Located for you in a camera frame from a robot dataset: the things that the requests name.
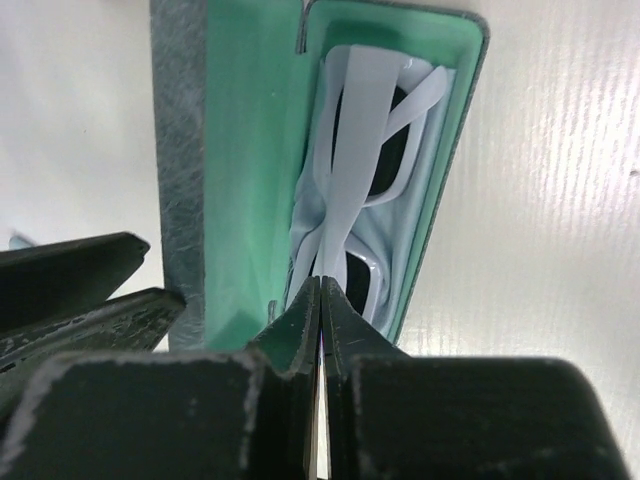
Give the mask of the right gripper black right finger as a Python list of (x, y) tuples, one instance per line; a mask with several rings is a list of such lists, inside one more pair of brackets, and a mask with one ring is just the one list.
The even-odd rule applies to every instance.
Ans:
[(413, 357), (324, 278), (333, 479), (626, 479), (597, 395), (548, 357)]

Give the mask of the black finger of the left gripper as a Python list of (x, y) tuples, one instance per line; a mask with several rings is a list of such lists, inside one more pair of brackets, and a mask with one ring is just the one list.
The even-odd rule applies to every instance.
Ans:
[(1, 253), (1, 311), (57, 313), (107, 299), (144, 263), (150, 245), (119, 232)]
[(1, 398), (18, 396), (32, 372), (66, 351), (152, 350), (185, 309), (158, 288), (109, 300), (71, 317), (39, 321), (1, 335)]

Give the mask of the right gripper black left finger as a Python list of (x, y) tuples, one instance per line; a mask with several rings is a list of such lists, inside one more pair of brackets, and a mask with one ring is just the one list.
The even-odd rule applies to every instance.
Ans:
[(65, 353), (27, 385), (5, 479), (312, 479), (320, 281), (233, 352)]

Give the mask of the blue-grey glasses case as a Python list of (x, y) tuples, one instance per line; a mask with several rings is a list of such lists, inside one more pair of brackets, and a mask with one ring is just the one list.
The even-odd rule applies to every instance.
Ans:
[(402, 329), (489, 44), (481, 16), (394, 1), (153, 1), (173, 351), (243, 347), (330, 276)]

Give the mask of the small blue cloth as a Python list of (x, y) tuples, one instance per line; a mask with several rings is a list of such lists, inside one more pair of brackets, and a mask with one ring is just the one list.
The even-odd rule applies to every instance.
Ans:
[(33, 248), (36, 246), (36, 243), (19, 232), (13, 232), (9, 238), (8, 245), (10, 250), (21, 250)]

